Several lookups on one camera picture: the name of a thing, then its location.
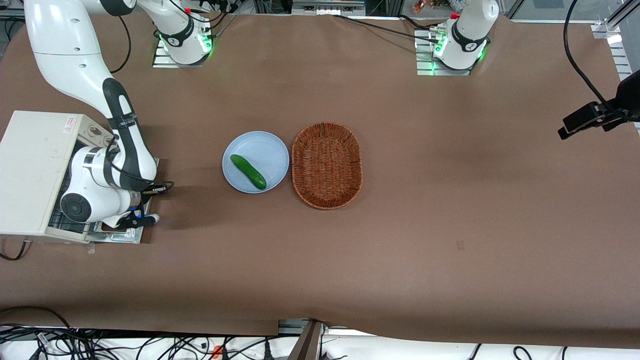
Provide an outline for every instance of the oval basket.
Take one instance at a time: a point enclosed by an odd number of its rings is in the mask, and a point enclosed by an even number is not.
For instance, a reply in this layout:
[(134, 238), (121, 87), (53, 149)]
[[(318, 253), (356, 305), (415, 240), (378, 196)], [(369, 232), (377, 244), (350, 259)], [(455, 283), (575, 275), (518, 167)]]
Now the oval basket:
[(360, 144), (349, 129), (333, 122), (313, 124), (293, 142), (293, 186), (316, 209), (345, 206), (362, 187), (360, 157)]

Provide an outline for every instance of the cucumber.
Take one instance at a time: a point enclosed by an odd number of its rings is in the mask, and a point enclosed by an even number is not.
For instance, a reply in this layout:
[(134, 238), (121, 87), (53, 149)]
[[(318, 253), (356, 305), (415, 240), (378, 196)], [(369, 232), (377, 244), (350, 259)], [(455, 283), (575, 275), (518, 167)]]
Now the cucumber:
[(242, 156), (235, 155), (235, 154), (231, 155), (231, 161), (234, 163), (234, 165), (238, 169), (240, 169), (240, 171), (244, 175), (246, 175), (249, 178), (249, 180), (251, 180), (251, 182), (256, 188), (260, 190), (264, 190), (267, 188), (267, 181), (258, 172), (258, 170), (256, 170), (253, 166), (251, 166), (251, 164), (249, 164), (249, 161), (247, 161)]

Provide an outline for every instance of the plate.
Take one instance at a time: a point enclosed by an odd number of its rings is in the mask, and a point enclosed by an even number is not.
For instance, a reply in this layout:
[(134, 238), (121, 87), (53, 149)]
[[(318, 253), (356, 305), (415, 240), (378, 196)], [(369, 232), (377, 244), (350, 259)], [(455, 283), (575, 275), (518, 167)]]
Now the plate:
[[(267, 187), (260, 190), (231, 161), (231, 155), (245, 158), (267, 182)], [(289, 169), (289, 151), (282, 140), (266, 131), (251, 131), (238, 136), (232, 141), (222, 156), (222, 172), (225, 179), (244, 193), (268, 192), (284, 179)]]

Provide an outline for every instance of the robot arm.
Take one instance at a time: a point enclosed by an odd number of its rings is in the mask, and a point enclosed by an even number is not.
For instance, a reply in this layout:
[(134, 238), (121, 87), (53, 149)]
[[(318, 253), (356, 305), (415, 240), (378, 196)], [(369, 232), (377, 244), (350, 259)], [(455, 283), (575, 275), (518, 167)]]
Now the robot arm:
[[(116, 136), (120, 152), (114, 158), (106, 149), (94, 157), (95, 182), (142, 191), (155, 178), (156, 163), (142, 138), (127, 92), (104, 64), (87, 8), (81, 0), (27, 0), (24, 11), (31, 48), (43, 77), (60, 92), (100, 111)], [(109, 162), (149, 181), (120, 172)]]
[[(100, 111), (118, 144), (117, 152), (85, 147), (74, 155), (70, 186), (60, 205), (77, 222), (102, 220), (116, 227), (138, 206), (141, 192), (156, 177), (156, 163), (136, 112), (124, 87), (104, 64), (89, 18), (89, 13), (127, 15), (135, 5), (136, 0), (24, 1), (29, 41), (43, 77), (60, 92)], [(170, 1), (141, 0), (140, 5), (166, 39), (176, 62), (198, 63), (208, 57), (211, 31), (207, 23), (195, 24)]]

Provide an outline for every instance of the table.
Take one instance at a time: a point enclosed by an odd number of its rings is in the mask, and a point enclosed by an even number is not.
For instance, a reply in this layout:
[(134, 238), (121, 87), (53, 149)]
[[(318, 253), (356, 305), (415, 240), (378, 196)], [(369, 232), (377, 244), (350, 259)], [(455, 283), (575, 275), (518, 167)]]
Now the table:
[[(564, 57), (561, 26), (500, 18), (469, 77), (417, 76), (413, 41), (330, 16), (238, 16), (201, 69), (152, 69), (153, 25), (126, 18), (127, 89), (171, 194), (147, 244), (36, 243), (0, 263), (0, 306), (56, 309), (73, 326), (269, 333), (313, 317), (429, 341), (640, 344), (640, 142), (633, 125), (560, 141), (594, 99)], [(411, 31), (405, 22), (383, 21)], [(127, 49), (96, 17), (106, 63)], [(570, 29), (572, 51), (610, 98), (606, 41)], [(78, 112), (36, 69), (20, 31), (0, 64), (0, 129), (13, 110)], [(350, 128), (364, 185), (312, 209), (291, 177), (235, 191), (221, 155), (253, 130), (291, 146), (319, 121)], [(8, 251), (19, 243), (7, 244)]]

